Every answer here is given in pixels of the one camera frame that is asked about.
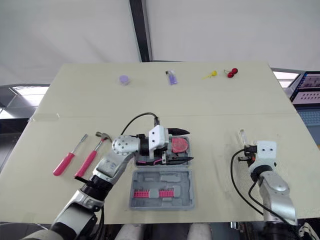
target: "hammer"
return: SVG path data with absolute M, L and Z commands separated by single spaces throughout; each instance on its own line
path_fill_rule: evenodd
M 100 140 L 99 144 L 95 147 L 95 149 L 89 154 L 89 156 L 88 156 L 88 157 L 86 158 L 86 160 L 83 162 L 83 164 L 81 165 L 81 167 L 80 167 L 80 169 L 78 170 L 78 172 L 74 175 L 75 177 L 82 177 L 82 176 L 85 174 L 85 172 L 86 172 L 86 170 L 88 169 L 88 167 L 90 166 L 90 164 L 94 161 L 94 159 L 95 159 L 95 157 L 96 157 L 96 155 L 97 155 L 97 153 L 98 153 L 97 151 L 98 151 L 99 147 L 102 145 L 102 143 L 103 143 L 105 140 L 109 139 L 110 142 L 112 142 L 111 137 L 110 137 L 108 134 L 106 134 L 106 133 L 101 133 L 101 132 L 97 131 L 97 132 L 95 133 L 95 135 L 96 135 L 97 137 L 100 137 L 101 140 Z

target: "gray tool case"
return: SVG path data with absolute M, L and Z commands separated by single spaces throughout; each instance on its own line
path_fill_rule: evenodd
M 184 138 L 188 143 L 179 157 L 191 157 L 190 142 L 186 136 L 169 137 L 167 155 L 172 154 L 172 138 Z M 129 207 L 133 210 L 191 210 L 195 206 L 193 177 L 188 166 L 191 161 L 179 165 L 137 165 L 153 162 L 147 156 L 137 156 L 130 190 Z

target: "white table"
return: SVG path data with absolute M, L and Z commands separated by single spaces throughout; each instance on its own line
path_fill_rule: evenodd
M 234 78 L 223 69 L 237 67 Z M 170 86 L 166 70 L 176 72 Z M 218 76 L 202 77 L 218 71 Z M 131 82 L 119 85 L 120 75 Z M 195 208 L 189 211 L 129 209 L 130 162 L 105 203 L 105 223 L 183 223 L 255 221 L 255 213 L 237 195 L 230 179 L 230 158 L 250 141 L 276 141 L 276 171 L 288 182 L 298 218 L 319 217 L 320 153 L 307 128 L 263 62 L 66 64 L 44 96 L 0 174 L 0 221 L 51 223 L 82 183 L 73 179 L 99 142 L 96 131 L 117 137 L 134 116 L 154 112 L 165 127 L 191 132 Z M 127 134 L 147 133 L 153 118 L 133 122 Z M 88 133 L 62 176 L 52 171 Z M 85 178 L 108 152 L 106 142 Z M 252 180 L 246 163 L 235 163 L 244 194 Z

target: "red cherry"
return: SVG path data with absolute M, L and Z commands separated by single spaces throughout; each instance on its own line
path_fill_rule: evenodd
M 234 73 L 231 71 L 227 74 L 228 78 L 232 78 L 234 76 Z
M 232 72 L 233 74 L 236 74 L 236 73 L 238 72 L 238 68 L 232 68 L 231 72 Z

